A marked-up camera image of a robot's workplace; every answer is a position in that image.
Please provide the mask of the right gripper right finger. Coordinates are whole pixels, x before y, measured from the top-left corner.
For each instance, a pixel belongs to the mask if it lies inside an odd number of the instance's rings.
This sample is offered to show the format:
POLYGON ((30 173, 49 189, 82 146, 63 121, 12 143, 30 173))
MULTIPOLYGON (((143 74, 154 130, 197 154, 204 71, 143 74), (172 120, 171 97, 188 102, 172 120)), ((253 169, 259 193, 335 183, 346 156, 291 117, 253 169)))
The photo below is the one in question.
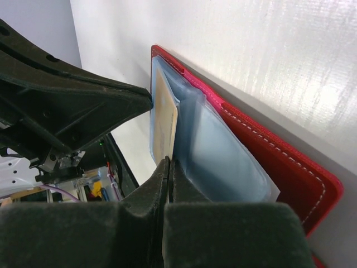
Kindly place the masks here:
POLYGON ((165 267, 314 267, 298 216, 284 203, 209 201, 178 161, 163 215, 165 267))

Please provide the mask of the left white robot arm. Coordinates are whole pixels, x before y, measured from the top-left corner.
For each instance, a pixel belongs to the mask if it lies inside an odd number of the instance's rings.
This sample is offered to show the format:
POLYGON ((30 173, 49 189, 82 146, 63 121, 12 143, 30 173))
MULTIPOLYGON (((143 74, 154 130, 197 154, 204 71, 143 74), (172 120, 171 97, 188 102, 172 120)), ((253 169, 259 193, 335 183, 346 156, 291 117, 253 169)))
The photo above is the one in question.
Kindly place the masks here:
POLYGON ((53 57, 1 22, 1 196, 102 181, 108 199, 138 187, 112 131, 152 108, 141 87, 53 57))

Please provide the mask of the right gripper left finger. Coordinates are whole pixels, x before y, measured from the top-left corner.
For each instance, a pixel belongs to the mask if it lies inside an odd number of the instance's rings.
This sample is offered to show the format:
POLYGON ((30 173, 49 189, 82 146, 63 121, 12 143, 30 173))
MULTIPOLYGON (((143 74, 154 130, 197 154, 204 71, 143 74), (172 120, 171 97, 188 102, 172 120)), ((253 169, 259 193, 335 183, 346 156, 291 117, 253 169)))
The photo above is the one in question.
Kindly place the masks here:
POLYGON ((162 267, 170 170, 120 202, 13 203, 1 208, 2 267, 162 267))

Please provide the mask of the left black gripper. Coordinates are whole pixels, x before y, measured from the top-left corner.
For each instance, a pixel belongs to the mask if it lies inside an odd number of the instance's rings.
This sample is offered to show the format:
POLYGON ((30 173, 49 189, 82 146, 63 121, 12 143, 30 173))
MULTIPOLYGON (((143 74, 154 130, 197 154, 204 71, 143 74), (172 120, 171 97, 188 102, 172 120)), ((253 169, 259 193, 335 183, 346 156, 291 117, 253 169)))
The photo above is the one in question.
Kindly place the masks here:
POLYGON ((37 182, 80 178, 88 144, 152 108, 147 89, 77 68, 1 22, 1 156, 37 182))

